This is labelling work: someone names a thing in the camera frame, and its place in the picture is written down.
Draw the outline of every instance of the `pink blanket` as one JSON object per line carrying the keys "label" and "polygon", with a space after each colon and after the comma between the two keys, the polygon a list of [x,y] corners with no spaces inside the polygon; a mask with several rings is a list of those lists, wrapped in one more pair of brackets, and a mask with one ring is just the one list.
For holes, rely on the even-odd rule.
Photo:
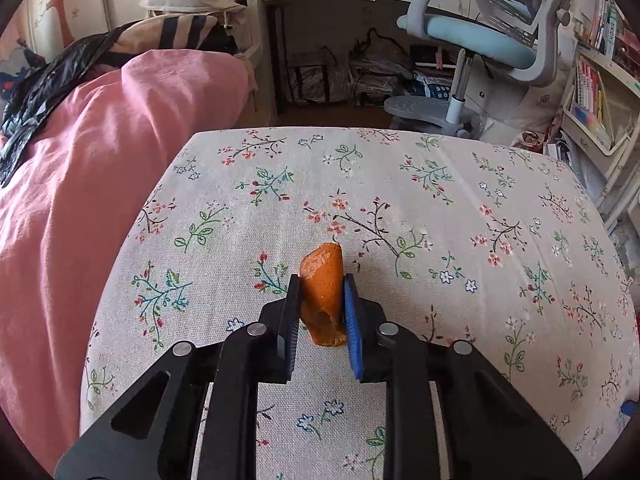
{"label": "pink blanket", "polygon": [[228,54],[149,51],[73,91],[0,190],[0,406],[47,471],[78,438],[92,322],[140,207],[248,91]]}

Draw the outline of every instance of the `floral fabric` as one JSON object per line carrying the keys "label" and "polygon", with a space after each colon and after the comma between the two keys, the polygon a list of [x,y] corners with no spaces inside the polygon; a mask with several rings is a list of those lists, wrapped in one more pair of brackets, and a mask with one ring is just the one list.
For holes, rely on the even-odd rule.
{"label": "floral fabric", "polygon": [[[638,398],[638,329],[613,245],[563,164],[410,132],[197,134],[124,243],[95,318],[85,430],[173,343],[222,341],[282,297],[322,242],[364,298],[421,338],[471,341],[588,473]],[[259,479],[382,477],[384,387],[301,329],[286,386],[261,385]]]}

